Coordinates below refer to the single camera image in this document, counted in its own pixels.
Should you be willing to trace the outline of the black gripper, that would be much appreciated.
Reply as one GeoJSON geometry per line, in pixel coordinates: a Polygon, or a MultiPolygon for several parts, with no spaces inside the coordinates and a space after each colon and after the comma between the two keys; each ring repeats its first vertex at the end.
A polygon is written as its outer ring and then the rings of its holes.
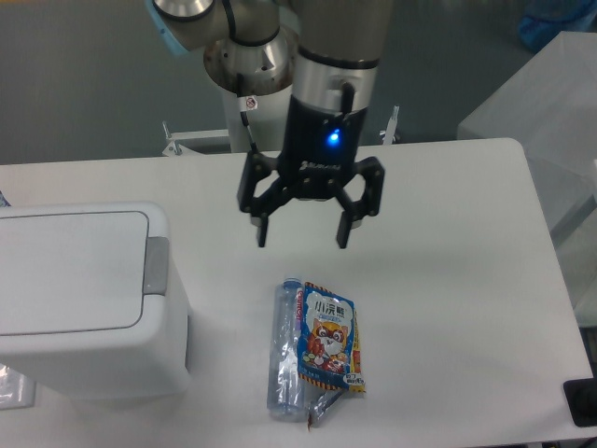
{"type": "Polygon", "coordinates": [[[269,217],[292,199],[326,201],[336,198],[342,213],[336,241],[348,245],[351,230],[366,216],[379,214],[385,170],[376,157],[354,162],[367,111],[354,110],[355,94],[343,92],[340,108],[317,110],[292,97],[285,140],[279,157],[258,151],[246,155],[237,200],[241,212],[257,227],[257,245],[266,245],[269,217]],[[257,185],[278,175],[256,196],[257,185]],[[365,186],[358,201],[344,187],[360,175],[365,186]]]}

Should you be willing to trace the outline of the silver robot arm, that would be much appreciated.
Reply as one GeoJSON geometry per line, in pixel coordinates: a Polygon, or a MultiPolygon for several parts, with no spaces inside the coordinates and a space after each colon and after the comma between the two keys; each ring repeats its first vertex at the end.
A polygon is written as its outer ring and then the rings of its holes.
{"type": "Polygon", "coordinates": [[[176,53],[218,45],[223,78],[249,98],[290,89],[284,141],[269,157],[247,111],[237,193],[264,245],[270,216],[292,200],[334,199],[340,247],[378,215],[385,171],[357,158],[393,5],[389,1],[150,1],[148,12],[176,53]]]}

